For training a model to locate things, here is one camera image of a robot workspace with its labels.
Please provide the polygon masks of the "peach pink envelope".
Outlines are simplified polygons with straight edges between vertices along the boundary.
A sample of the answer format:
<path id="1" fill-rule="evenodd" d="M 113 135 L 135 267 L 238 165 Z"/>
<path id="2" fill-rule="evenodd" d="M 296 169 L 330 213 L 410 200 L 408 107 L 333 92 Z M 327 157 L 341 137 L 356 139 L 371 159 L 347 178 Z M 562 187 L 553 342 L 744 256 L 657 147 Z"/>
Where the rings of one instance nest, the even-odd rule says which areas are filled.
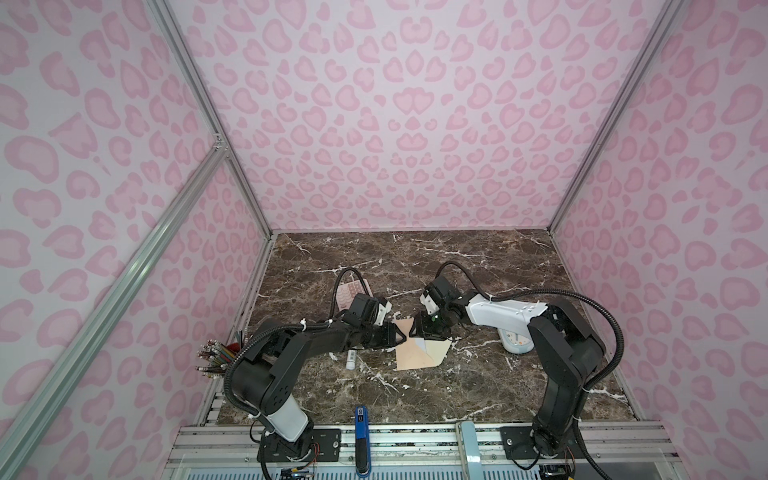
<path id="1" fill-rule="evenodd" d="M 398 371 L 416 370 L 440 366 L 452 346 L 450 340 L 425 340 L 428 353 L 422 352 L 410 337 L 409 331 L 413 325 L 412 318 L 395 320 L 394 324 L 406 334 L 406 341 L 395 348 L 396 369 Z"/>

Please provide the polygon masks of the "white glue stick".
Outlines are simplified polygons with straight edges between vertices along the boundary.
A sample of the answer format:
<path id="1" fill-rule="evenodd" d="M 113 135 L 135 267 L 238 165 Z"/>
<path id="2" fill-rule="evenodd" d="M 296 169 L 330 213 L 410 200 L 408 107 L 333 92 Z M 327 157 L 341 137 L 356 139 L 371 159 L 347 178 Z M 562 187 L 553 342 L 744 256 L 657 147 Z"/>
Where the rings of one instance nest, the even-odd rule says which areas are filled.
<path id="1" fill-rule="evenodd" d="M 346 369 L 353 371 L 356 368 L 356 359 L 357 359 L 357 352 L 355 350 L 350 350 L 347 353 L 347 360 L 346 360 Z"/>

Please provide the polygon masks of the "white letter paper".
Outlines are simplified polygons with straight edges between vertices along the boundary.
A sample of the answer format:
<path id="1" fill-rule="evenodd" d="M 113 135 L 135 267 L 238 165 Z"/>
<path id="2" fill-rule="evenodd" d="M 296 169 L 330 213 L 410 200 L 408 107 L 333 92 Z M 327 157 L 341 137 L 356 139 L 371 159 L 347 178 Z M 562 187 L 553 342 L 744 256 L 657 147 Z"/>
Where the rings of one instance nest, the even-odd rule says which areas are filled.
<path id="1" fill-rule="evenodd" d="M 425 340 L 423 338 L 414 338 L 415 345 L 425 354 L 428 353 Z"/>

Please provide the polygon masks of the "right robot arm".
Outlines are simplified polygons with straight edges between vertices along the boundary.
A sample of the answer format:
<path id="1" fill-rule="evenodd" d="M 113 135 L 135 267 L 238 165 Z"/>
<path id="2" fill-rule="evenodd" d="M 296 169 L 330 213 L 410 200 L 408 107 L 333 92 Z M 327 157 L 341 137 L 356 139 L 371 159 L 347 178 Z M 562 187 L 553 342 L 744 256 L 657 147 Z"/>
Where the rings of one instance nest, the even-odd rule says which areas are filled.
<path id="1" fill-rule="evenodd" d="M 624 337 L 613 315 L 601 304 L 576 292 L 540 288 L 492 295 L 475 278 L 462 291 L 437 272 L 424 287 L 422 309 L 410 334 L 425 340 L 447 340 L 456 325 L 497 330 L 508 352 L 538 355 L 547 377 L 541 406 L 530 430 L 506 441 L 505 455 L 523 470 L 544 458 L 567 452 L 569 443 L 584 448 L 579 422 L 593 386 L 620 363 Z M 611 360 L 604 359 L 604 341 L 574 306 L 580 301 L 600 313 L 610 325 L 616 342 Z"/>

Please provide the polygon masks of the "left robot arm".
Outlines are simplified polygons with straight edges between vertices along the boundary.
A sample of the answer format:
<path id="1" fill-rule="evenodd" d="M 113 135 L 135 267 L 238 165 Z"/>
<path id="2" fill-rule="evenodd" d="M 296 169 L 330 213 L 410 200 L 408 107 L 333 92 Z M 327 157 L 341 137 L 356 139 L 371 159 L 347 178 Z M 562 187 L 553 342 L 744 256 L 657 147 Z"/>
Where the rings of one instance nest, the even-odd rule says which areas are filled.
<path id="1" fill-rule="evenodd" d="M 234 407 L 264 426 L 262 446 L 273 444 L 291 458 L 312 450 L 313 422 L 292 395 L 305 362 L 326 353 L 399 346 L 406 334 L 387 321 L 387 303 L 368 287 L 342 309 L 331 300 L 324 321 L 313 324 L 264 322 L 227 367 L 223 392 Z"/>

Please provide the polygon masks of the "pink desk calculator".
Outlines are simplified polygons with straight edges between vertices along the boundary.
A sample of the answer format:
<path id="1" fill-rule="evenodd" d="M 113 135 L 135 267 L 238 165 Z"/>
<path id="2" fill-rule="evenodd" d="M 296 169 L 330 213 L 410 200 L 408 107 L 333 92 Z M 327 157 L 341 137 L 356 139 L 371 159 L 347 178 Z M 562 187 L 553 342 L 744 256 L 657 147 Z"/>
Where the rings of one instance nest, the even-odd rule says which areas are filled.
<path id="1" fill-rule="evenodd" d="M 359 280 L 351 280 L 341 283 L 336 291 L 335 300 L 339 310 L 348 309 L 358 293 L 364 293 L 365 287 L 369 287 L 367 280 L 361 285 Z"/>

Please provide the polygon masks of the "white round clock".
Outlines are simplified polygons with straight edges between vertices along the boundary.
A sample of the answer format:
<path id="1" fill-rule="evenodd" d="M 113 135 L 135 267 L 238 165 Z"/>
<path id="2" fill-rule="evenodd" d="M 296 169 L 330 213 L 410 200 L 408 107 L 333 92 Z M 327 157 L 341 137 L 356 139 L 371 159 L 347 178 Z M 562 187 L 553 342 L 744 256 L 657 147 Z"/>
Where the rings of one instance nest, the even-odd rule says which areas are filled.
<path id="1" fill-rule="evenodd" d="M 513 355 L 524 355 L 534 349 L 533 340 L 527 329 L 505 330 L 498 329 L 503 348 Z"/>

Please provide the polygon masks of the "blue black tool on rail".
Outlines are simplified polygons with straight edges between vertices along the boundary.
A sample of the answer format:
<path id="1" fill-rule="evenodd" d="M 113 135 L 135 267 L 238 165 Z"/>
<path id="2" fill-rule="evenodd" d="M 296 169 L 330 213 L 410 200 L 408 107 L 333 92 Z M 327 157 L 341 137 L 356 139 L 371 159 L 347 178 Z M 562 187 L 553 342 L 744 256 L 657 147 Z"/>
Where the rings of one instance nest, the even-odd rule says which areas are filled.
<path id="1" fill-rule="evenodd" d="M 368 409 L 364 405 L 355 407 L 355 470 L 361 479 L 366 479 L 371 474 L 371 442 L 369 429 Z"/>

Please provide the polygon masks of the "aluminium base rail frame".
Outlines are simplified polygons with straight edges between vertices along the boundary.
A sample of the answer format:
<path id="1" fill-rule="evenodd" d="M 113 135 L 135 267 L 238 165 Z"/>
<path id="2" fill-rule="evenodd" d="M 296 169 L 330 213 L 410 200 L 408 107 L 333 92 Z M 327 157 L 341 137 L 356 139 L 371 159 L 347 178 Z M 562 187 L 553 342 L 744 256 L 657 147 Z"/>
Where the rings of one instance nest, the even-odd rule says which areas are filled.
<path id="1" fill-rule="evenodd" d="M 596 473 L 577 451 L 555 459 L 511 461 L 499 424 L 401 424 L 370 428 L 373 479 L 557 478 L 567 459 L 578 479 Z M 162 473 L 165 479 L 259 479 L 256 439 L 248 426 L 185 427 Z M 592 458 L 614 479 L 685 479 L 688 474 L 658 422 L 584 422 Z"/>

